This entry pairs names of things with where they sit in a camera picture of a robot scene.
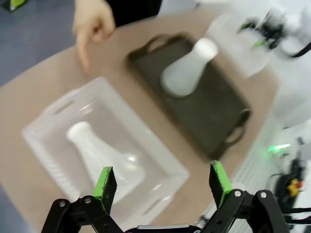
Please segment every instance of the black sleeve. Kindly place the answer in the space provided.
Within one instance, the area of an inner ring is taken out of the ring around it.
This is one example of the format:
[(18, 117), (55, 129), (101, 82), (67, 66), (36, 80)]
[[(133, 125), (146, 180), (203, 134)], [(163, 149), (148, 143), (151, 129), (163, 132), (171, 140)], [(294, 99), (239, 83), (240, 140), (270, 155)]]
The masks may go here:
[(107, 0), (116, 26), (122, 26), (159, 13), (162, 0)]

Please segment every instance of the green gripper pad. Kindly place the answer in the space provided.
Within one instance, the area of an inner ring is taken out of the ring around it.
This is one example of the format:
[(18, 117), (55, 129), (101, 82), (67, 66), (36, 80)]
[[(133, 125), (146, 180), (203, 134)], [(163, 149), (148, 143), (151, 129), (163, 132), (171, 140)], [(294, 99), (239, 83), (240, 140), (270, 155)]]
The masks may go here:
[(233, 188), (221, 162), (217, 160), (210, 163), (209, 186), (219, 208)]
[(117, 182), (111, 166), (104, 167), (93, 190), (93, 197), (102, 202), (104, 210), (110, 214)]
[(0, 5), (9, 12), (13, 12), (26, 2), (27, 0), (0, 0)]

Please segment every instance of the clear plastic container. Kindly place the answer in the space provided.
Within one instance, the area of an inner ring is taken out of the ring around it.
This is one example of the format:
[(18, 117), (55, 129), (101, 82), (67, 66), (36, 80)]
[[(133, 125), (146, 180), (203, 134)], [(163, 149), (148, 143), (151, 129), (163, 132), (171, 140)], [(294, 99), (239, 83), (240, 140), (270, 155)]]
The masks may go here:
[(123, 230), (149, 224), (172, 201), (188, 171), (141, 121), (104, 78), (61, 97), (23, 130), (34, 155), (68, 199), (92, 190), (76, 147), (66, 139), (74, 124), (87, 121), (96, 135), (144, 170), (142, 182), (111, 209)]
[(206, 34), (228, 55), (245, 78), (261, 71), (269, 62), (269, 51), (265, 47), (253, 47), (262, 40), (259, 33), (251, 30), (237, 33), (246, 19), (244, 14), (231, 5), (211, 23)]

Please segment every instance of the table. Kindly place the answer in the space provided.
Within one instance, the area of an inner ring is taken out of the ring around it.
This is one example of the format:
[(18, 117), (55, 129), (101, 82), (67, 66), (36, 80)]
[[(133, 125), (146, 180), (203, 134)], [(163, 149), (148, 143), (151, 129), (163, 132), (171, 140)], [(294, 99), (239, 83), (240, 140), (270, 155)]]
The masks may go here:
[[(36, 230), (41, 230), (52, 202), (64, 195), (33, 156), (21, 131), (56, 99), (99, 76), (109, 80), (191, 174), (153, 224), (194, 223), (198, 219), (212, 201), (208, 186), (210, 160), (168, 117), (156, 96), (150, 94), (150, 88), (137, 81), (137, 74), (126, 65), (124, 58), (160, 33), (184, 31), (199, 39), (215, 16), (214, 12), (200, 8), (118, 28), (107, 41), (90, 47), (92, 67), (89, 74), (81, 70), (76, 49), (69, 48), (27, 70), (0, 89), (1, 184), (15, 207)], [(215, 60), (253, 108), (245, 136), (221, 159), (230, 176), (256, 140), (278, 83), (268, 70), (249, 79), (241, 78), (221, 51)]]

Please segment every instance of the dark gray tray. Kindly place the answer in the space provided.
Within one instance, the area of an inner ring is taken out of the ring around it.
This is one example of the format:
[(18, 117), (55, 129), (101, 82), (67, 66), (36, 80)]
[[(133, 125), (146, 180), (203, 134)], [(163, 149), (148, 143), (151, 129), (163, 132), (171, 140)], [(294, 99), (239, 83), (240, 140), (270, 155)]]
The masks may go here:
[[(151, 47), (159, 41), (162, 45), (152, 50)], [(204, 153), (211, 159), (219, 159), (228, 147), (242, 138), (251, 110), (213, 61), (207, 64), (198, 87), (189, 96), (174, 98), (162, 89), (162, 71), (189, 53), (193, 45), (193, 40), (184, 34), (173, 37), (159, 35), (131, 52), (128, 60)], [(234, 141), (226, 142), (237, 127), (242, 127), (241, 134)]]

